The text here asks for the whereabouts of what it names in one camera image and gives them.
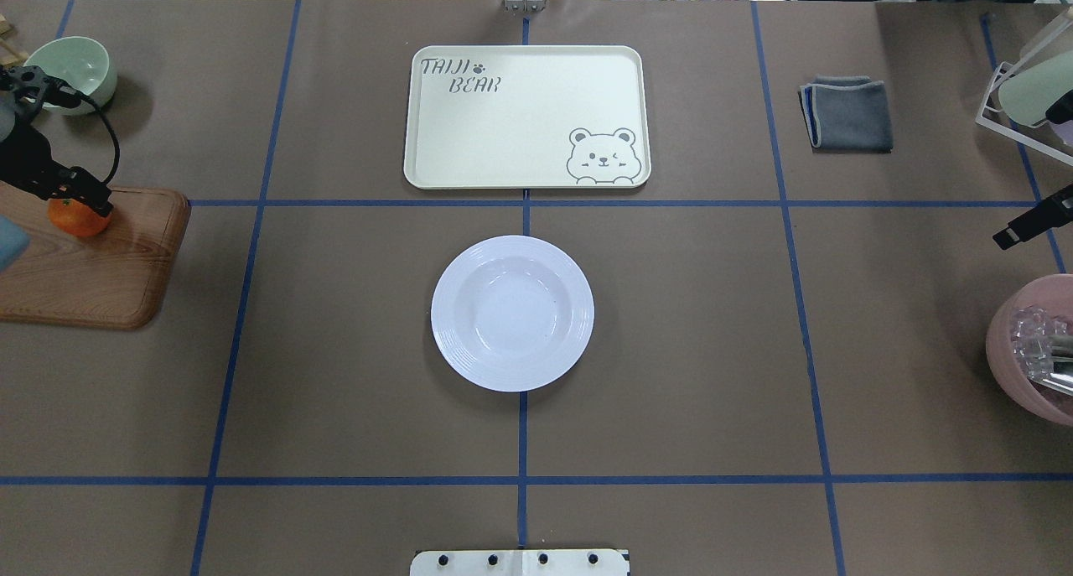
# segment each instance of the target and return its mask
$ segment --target pink basket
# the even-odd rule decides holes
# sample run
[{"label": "pink basket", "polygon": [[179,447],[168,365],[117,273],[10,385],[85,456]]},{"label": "pink basket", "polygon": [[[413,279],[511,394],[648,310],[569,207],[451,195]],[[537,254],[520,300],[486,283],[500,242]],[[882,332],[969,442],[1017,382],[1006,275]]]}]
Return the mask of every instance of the pink basket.
[{"label": "pink basket", "polygon": [[1025,376],[1014,358],[1010,323],[1015,312],[1028,306],[1040,306],[1050,316],[1069,320],[1073,316],[1073,275],[1050,275],[1035,279],[1002,305],[987,329],[987,363],[995,380],[1017,404],[1047,420],[1073,426],[1073,414],[1044,398]]}]

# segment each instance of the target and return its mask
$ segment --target cartoon bear face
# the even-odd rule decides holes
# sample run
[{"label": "cartoon bear face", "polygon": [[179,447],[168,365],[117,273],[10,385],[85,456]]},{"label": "cartoon bear face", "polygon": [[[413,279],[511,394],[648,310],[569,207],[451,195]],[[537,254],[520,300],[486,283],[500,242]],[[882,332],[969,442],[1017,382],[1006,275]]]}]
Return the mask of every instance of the cartoon bear face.
[{"label": "cartoon bear face", "polygon": [[575,129],[570,133],[574,149],[567,160],[567,172],[577,183],[629,183],[641,174],[641,160],[633,152],[637,139],[629,129],[614,133],[590,133]]}]

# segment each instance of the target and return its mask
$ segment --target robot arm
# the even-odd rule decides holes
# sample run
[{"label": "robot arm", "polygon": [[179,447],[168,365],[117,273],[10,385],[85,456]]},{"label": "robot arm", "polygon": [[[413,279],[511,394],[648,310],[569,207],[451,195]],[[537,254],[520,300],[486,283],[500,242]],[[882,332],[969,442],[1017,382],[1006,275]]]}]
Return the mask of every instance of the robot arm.
[{"label": "robot arm", "polygon": [[54,161],[48,141],[31,125],[45,102],[71,107],[79,105],[83,100],[92,105],[91,99],[68,86],[63,79],[46,75],[39,68],[0,69],[0,90],[8,91],[0,98],[0,181],[26,190],[43,201],[74,198],[99,216],[108,216],[112,212],[112,203],[108,202],[112,190],[107,182],[115,175],[119,151],[115,132],[107,120],[105,124],[116,144],[116,163],[104,182],[93,178],[85,168],[65,167]]}]

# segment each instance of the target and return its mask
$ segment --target blue object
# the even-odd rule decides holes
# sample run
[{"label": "blue object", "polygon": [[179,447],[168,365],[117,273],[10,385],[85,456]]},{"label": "blue object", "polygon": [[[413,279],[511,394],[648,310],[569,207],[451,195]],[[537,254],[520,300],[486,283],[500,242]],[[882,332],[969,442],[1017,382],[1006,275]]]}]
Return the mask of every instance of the blue object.
[{"label": "blue object", "polygon": [[0,270],[18,260],[29,245],[30,236],[6,217],[0,216]]}]

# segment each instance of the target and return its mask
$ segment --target white bracket with holes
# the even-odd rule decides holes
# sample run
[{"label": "white bracket with holes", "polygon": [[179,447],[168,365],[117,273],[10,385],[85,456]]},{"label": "white bracket with holes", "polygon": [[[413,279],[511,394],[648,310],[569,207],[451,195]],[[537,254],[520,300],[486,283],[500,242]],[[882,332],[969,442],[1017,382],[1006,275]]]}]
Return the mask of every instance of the white bracket with holes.
[{"label": "white bracket with holes", "polygon": [[630,552],[616,549],[423,551],[410,576],[630,576]]}]

